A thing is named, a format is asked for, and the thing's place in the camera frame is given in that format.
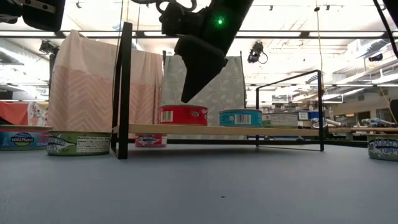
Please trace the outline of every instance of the chevron pattern fabric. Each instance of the chevron pattern fabric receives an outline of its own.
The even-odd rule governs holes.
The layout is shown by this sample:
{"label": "chevron pattern fabric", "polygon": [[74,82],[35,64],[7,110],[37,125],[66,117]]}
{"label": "chevron pattern fabric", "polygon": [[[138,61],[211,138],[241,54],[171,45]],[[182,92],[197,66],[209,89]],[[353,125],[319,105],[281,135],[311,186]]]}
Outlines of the chevron pattern fabric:
{"label": "chevron pattern fabric", "polygon": [[[57,131],[110,132],[115,45],[72,32],[57,55],[49,126]],[[129,123],[157,124],[162,56],[132,50]]]}

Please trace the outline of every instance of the tuna can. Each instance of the tuna can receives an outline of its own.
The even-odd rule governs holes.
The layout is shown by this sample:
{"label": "tuna can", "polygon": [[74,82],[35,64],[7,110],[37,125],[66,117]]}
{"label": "tuna can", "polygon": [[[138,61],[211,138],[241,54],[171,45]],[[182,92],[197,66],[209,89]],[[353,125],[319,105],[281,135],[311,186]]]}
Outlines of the tuna can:
{"label": "tuna can", "polygon": [[111,133],[50,131],[47,153],[51,156],[109,154]]}
{"label": "tuna can", "polygon": [[166,134],[136,134],[136,147],[165,147]]}
{"label": "tuna can", "polygon": [[0,151],[46,149],[51,129],[44,126],[0,125]]}
{"label": "tuna can", "polygon": [[297,113],[269,113],[262,115],[262,125],[265,128],[298,128]]}
{"label": "tuna can", "polygon": [[368,154],[372,159],[398,161],[398,134],[368,134]]}
{"label": "tuna can", "polygon": [[167,105],[160,107],[161,124],[207,126],[207,111],[204,106]]}
{"label": "tuna can", "polygon": [[220,126],[261,127],[261,111],[250,109],[220,111]]}

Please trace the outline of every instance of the red tuna can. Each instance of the red tuna can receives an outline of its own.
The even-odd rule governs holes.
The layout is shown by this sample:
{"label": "red tuna can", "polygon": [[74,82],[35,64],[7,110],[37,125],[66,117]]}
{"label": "red tuna can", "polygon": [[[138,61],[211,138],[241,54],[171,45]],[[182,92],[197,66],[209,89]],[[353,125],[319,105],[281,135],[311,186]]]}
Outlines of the red tuna can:
{"label": "red tuna can", "polygon": [[194,105],[161,106],[160,123],[207,126],[207,110],[204,106]]}
{"label": "red tuna can", "polygon": [[136,147],[165,147],[167,136],[165,134],[136,134]]}

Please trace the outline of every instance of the green led light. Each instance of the green led light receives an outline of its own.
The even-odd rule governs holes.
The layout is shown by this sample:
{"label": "green led light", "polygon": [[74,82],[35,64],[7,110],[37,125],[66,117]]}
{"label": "green led light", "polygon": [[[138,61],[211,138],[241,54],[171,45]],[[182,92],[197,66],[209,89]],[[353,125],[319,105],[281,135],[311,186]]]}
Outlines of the green led light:
{"label": "green led light", "polygon": [[215,27],[222,28],[225,26],[225,18],[223,16],[217,16],[214,19]]}

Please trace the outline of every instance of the white can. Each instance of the white can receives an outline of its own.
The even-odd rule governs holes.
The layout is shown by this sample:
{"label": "white can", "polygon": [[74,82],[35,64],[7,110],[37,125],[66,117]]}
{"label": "white can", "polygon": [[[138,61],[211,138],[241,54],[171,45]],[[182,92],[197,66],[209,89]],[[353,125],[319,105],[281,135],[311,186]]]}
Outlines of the white can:
{"label": "white can", "polygon": [[262,125],[265,128],[297,128],[297,113],[269,113],[262,115]]}

